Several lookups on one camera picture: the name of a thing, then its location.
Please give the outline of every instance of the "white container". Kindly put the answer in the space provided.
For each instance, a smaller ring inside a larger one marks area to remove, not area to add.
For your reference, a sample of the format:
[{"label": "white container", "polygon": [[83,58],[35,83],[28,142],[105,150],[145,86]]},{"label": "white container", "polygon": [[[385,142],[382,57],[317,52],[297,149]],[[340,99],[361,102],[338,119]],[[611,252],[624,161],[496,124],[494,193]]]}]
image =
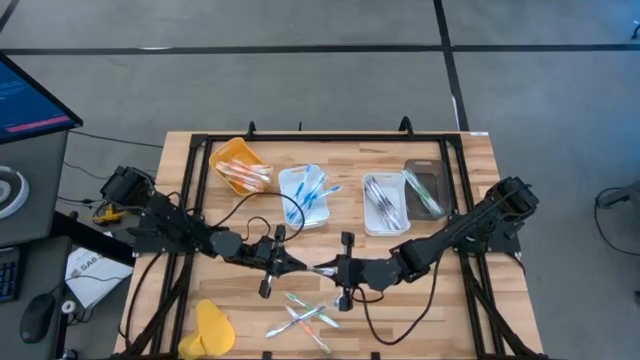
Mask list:
[{"label": "white container", "polygon": [[[382,221],[375,203],[365,194],[364,183],[369,178],[375,178],[380,189],[387,195],[389,201],[396,207],[400,219],[405,226],[400,230],[389,230]],[[411,223],[407,217],[407,203],[404,197],[404,175],[401,173],[370,173],[362,178],[362,196],[364,196],[364,231],[370,236],[397,236],[409,230]]]},{"label": "white container", "polygon": [[[304,178],[305,169],[307,166],[300,166],[297,168],[284,169],[278,174],[278,182],[280,183],[280,192],[293,198],[298,190],[300,182]],[[301,195],[304,196],[311,190],[311,187],[316,183],[316,180],[323,174],[322,169],[318,165],[311,165],[309,176],[305,180],[305,186],[302,189]],[[324,185],[318,187],[318,193],[324,192]],[[282,198],[282,210],[284,213],[285,223],[294,230],[298,230],[300,224],[293,224],[287,219],[287,212],[297,208],[291,203],[291,201]],[[329,221],[329,207],[327,206],[327,198],[322,197],[313,202],[310,209],[307,209],[305,205],[304,210],[304,229],[311,229],[322,226]]]}]

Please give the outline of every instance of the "keyboard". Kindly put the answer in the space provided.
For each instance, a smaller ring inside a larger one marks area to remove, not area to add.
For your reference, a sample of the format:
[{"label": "keyboard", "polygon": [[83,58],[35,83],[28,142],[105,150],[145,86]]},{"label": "keyboard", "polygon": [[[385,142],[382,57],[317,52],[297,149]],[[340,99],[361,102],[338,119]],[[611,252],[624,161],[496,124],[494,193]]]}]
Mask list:
[{"label": "keyboard", "polygon": [[26,248],[0,248],[0,303],[18,299]]}]

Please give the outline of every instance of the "monitor screen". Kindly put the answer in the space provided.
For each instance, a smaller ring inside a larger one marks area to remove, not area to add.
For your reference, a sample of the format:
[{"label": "monitor screen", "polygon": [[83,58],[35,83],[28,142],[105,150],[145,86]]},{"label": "monitor screen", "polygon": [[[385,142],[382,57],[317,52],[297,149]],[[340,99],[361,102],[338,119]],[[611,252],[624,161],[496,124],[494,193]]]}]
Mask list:
[{"label": "monitor screen", "polygon": [[17,65],[0,60],[0,144],[82,125]]}]

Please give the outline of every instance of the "computer mouse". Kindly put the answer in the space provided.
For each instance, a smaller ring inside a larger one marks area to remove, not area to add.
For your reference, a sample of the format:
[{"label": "computer mouse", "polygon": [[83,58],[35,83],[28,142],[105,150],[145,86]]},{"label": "computer mouse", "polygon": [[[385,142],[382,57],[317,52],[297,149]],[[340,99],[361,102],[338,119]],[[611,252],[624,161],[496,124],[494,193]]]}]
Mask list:
[{"label": "computer mouse", "polygon": [[49,293],[40,294],[31,299],[20,319],[22,341],[34,344],[47,335],[55,305],[56,299]]}]

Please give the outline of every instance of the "orange basket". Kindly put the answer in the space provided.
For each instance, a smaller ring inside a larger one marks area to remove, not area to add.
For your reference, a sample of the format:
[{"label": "orange basket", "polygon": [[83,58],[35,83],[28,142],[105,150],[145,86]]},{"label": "orange basket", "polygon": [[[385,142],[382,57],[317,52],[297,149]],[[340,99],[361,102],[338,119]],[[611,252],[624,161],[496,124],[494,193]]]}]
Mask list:
[{"label": "orange basket", "polygon": [[216,164],[219,161],[230,162],[233,159],[239,160],[246,165],[265,165],[265,163],[249,148],[247,143],[239,137],[227,141],[209,157],[209,166],[218,172],[220,177],[224,179],[233,191],[241,196],[249,195],[251,191],[228,181],[225,175],[216,169]]}]

